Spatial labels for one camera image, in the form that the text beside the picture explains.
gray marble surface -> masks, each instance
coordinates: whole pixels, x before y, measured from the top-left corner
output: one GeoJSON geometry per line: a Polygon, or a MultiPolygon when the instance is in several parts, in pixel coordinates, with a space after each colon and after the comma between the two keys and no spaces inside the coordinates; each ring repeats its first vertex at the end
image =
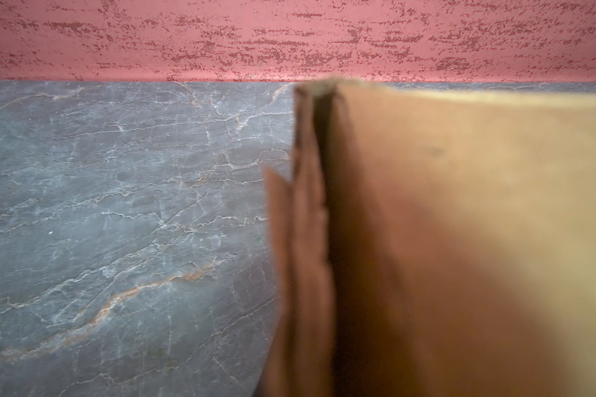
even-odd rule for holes
{"type": "MultiPolygon", "coordinates": [[[[596,83],[399,83],[596,92],[596,83]]],[[[0,81],[0,396],[248,396],[292,85],[0,81]]]]}

dark spot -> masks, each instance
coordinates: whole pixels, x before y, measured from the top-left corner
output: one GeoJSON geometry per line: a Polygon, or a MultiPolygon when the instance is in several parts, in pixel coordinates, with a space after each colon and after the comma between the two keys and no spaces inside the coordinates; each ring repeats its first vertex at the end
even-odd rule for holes
{"type": "Polygon", "coordinates": [[[388,52],[393,58],[397,59],[397,63],[401,64],[402,62],[405,62],[407,60],[409,60],[409,55],[411,54],[411,47],[406,47],[404,51],[389,51],[388,52]]]}
{"type": "Polygon", "coordinates": [[[371,41],[371,45],[373,47],[380,47],[380,48],[396,48],[397,47],[395,44],[387,44],[387,43],[382,43],[380,41],[371,41]]]}
{"type": "Polygon", "coordinates": [[[247,44],[272,44],[275,46],[307,46],[308,43],[302,41],[293,41],[293,40],[270,40],[270,39],[258,39],[256,41],[248,41],[247,44]]]}
{"type": "Polygon", "coordinates": [[[386,39],[384,39],[387,43],[417,43],[421,40],[424,35],[418,34],[415,36],[399,36],[402,34],[399,30],[390,30],[386,32],[386,39]]]}
{"type": "Polygon", "coordinates": [[[459,42],[458,45],[465,47],[465,49],[468,51],[479,51],[479,36],[468,37],[467,39],[459,42]]]}
{"type": "Polygon", "coordinates": [[[464,5],[466,7],[480,7],[480,8],[484,8],[488,11],[496,11],[496,9],[499,8],[499,5],[497,5],[497,4],[481,3],[480,1],[477,3],[466,3],[464,5]]]}
{"type": "Polygon", "coordinates": [[[238,35],[236,34],[237,27],[231,25],[221,25],[216,26],[213,29],[209,30],[202,30],[201,37],[204,39],[214,39],[216,37],[223,37],[228,39],[238,39],[238,35]]]}
{"type": "Polygon", "coordinates": [[[175,26],[197,26],[203,22],[204,21],[198,17],[192,18],[187,15],[179,15],[175,20],[175,26]]]}
{"type": "Polygon", "coordinates": [[[361,59],[365,59],[365,60],[371,60],[371,59],[382,57],[382,55],[380,53],[374,53],[374,52],[360,51],[358,54],[361,59]]]}
{"type": "Polygon", "coordinates": [[[61,11],[75,11],[75,10],[73,10],[71,8],[64,8],[64,7],[59,6],[57,4],[52,5],[51,6],[51,9],[53,9],[53,10],[61,10],[61,11]]]}
{"type": "Polygon", "coordinates": [[[333,56],[325,57],[319,52],[313,53],[304,57],[304,64],[305,66],[322,66],[329,63],[329,61],[331,61],[333,58],[333,56]]]}
{"type": "Polygon", "coordinates": [[[25,20],[16,20],[18,25],[22,26],[23,28],[37,28],[37,23],[35,21],[25,21],[25,20]]]}
{"type": "Polygon", "coordinates": [[[343,54],[341,54],[341,53],[336,54],[335,59],[339,60],[339,61],[345,61],[345,60],[351,59],[352,56],[353,56],[353,52],[349,51],[349,52],[346,52],[343,54]]]}
{"type": "Polygon", "coordinates": [[[197,59],[197,58],[199,58],[199,56],[197,54],[185,53],[183,55],[177,55],[176,57],[170,57],[170,60],[173,62],[180,62],[183,59],[193,60],[193,59],[197,59]]]}
{"type": "Polygon", "coordinates": [[[81,22],[44,22],[44,25],[66,35],[70,35],[72,32],[78,37],[84,37],[84,35],[97,30],[97,28],[90,23],[81,22]]]}
{"type": "Polygon", "coordinates": [[[323,14],[316,14],[316,13],[294,13],[296,17],[299,18],[313,18],[313,17],[322,17],[323,14]]]}
{"type": "Polygon", "coordinates": [[[512,25],[512,29],[510,31],[510,35],[515,34],[524,34],[524,33],[533,33],[534,29],[531,28],[527,22],[517,22],[512,25]]]}
{"type": "Polygon", "coordinates": [[[237,52],[237,53],[231,53],[229,55],[232,58],[239,58],[243,65],[254,65],[254,56],[252,56],[251,54],[237,52]]]}
{"type": "Polygon", "coordinates": [[[532,48],[534,48],[535,50],[540,50],[542,48],[544,48],[546,45],[548,44],[548,40],[541,40],[540,43],[538,44],[534,44],[532,46],[532,48]]]}
{"type": "Polygon", "coordinates": [[[426,152],[432,157],[442,157],[445,153],[444,148],[438,146],[427,146],[425,149],[426,152]]]}
{"type": "Polygon", "coordinates": [[[435,65],[436,70],[456,70],[459,73],[470,68],[470,63],[466,58],[446,57],[441,59],[435,65]]]}
{"type": "Polygon", "coordinates": [[[574,45],[577,46],[581,42],[582,42],[582,39],[576,39],[576,40],[569,39],[569,40],[563,41],[563,44],[572,44],[572,43],[574,43],[574,45]]]}
{"type": "Polygon", "coordinates": [[[221,59],[221,57],[219,57],[218,61],[223,66],[231,66],[232,65],[232,61],[221,59]]]}
{"type": "Polygon", "coordinates": [[[596,26],[578,28],[575,32],[582,35],[596,34],[596,26]]]}
{"type": "Polygon", "coordinates": [[[99,68],[119,68],[116,64],[110,62],[97,62],[96,65],[99,68]]]}
{"type": "Polygon", "coordinates": [[[360,42],[360,31],[362,29],[360,28],[355,28],[355,29],[347,29],[346,31],[349,32],[349,35],[351,36],[350,40],[341,40],[341,41],[336,41],[335,43],[341,43],[341,44],[358,44],[360,42]]]}
{"type": "Polygon", "coordinates": [[[461,39],[461,32],[451,33],[447,36],[430,36],[428,41],[436,41],[438,43],[452,43],[453,41],[461,39]]]}
{"type": "Polygon", "coordinates": [[[130,178],[130,172],[128,171],[119,171],[117,173],[117,180],[119,180],[120,182],[124,182],[128,178],[130,178]]]}
{"type": "Polygon", "coordinates": [[[262,51],[262,55],[257,57],[259,63],[265,63],[270,60],[275,60],[276,62],[281,62],[285,60],[285,57],[278,48],[266,48],[262,51]]]}
{"type": "Polygon", "coordinates": [[[554,7],[555,9],[561,9],[564,12],[565,11],[574,11],[575,9],[582,7],[582,5],[578,4],[578,3],[568,3],[567,1],[564,3],[559,3],[556,4],[556,6],[554,7]]]}
{"type": "Polygon", "coordinates": [[[423,23],[424,25],[430,24],[430,22],[428,21],[429,17],[430,17],[430,13],[421,13],[420,14],[421,23],[423,23]]]}
{"type": "Polygon", "coordinates": [[[144,20],[143,20],[143,23],[144,23],[145,25],[152,25],[152,27],[157,27],[157,26],[159,26],[159,23],[158,23],[156,20],[154,20],[154,19],[144,19],[144,20]]]}

brown paper bag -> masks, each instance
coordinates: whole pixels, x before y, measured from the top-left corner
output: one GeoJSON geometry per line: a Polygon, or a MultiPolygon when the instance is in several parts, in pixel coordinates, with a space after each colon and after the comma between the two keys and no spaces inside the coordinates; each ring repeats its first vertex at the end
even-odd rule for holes
{"type": "Polygon", "coordinates": [[[295,90],[263,397],[596,396],[596,96],[295,90]]]}

textured paint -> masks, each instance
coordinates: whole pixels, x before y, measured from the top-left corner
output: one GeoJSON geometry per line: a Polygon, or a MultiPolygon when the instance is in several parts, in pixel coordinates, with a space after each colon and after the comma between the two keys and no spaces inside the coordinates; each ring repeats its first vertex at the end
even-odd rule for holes
{"type": "Polygon", "coordinates": [[[596,81],[596,0],[1,0],[0,79],[596,81]]]}

pink wall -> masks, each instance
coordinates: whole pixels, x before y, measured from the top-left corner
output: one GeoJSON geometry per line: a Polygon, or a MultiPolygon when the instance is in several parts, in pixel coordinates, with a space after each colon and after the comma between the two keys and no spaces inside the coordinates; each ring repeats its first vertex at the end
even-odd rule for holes
{"type": "Polygon", "coordinates": [[[0,0],[0,79],[596,81],[596,0],[0,0]]]}

